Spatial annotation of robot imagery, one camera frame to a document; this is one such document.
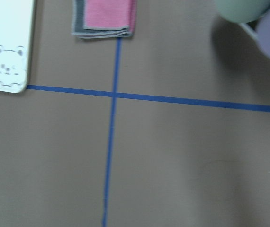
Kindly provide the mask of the cream bear tray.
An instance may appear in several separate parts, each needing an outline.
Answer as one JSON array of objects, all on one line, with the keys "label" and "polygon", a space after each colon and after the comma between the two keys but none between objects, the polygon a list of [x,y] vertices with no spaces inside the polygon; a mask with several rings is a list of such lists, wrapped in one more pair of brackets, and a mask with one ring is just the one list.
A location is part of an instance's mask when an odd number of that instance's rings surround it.
[{"label": "cream bear tray", "polygon": [[35,0],[0,0],[0,91],[28,85],[35,12]]}]

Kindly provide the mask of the green plastic cup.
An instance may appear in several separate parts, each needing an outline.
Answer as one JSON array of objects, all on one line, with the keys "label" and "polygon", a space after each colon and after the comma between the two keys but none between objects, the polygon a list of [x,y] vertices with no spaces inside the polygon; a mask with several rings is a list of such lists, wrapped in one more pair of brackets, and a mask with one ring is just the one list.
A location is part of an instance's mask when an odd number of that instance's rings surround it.
[{"label": "green plastic cup", "polygon": [[215,0],[219,15],[233,23],[257,20],[270,8],[270,0]]}]

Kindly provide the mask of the pink cloth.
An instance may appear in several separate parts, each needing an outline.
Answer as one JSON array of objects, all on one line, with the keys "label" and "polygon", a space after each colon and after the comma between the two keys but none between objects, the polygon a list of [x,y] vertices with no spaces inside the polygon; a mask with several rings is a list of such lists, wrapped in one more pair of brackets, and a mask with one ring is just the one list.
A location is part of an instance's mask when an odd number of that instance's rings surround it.
[{"label": "pink cloth", "polygon": [[83,28],[89,30],[126,31],[133,33],[136,0],[86,0]]}]

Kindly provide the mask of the grey cloth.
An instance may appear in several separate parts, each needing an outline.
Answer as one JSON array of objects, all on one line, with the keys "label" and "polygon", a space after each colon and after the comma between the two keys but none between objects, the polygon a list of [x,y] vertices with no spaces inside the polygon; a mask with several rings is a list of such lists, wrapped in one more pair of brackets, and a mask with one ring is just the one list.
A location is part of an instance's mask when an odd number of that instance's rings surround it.
[{"label": "grey cloth", "polygon": [[83,28],[84,16],[84,2],[85,0],[75,0],[73,2],[73,21],[72,34],[83,39],[98,39],[98,38],[121,38],[131,37],[133,33],[126,31],[104,31],[104,30],[89,30]]}]

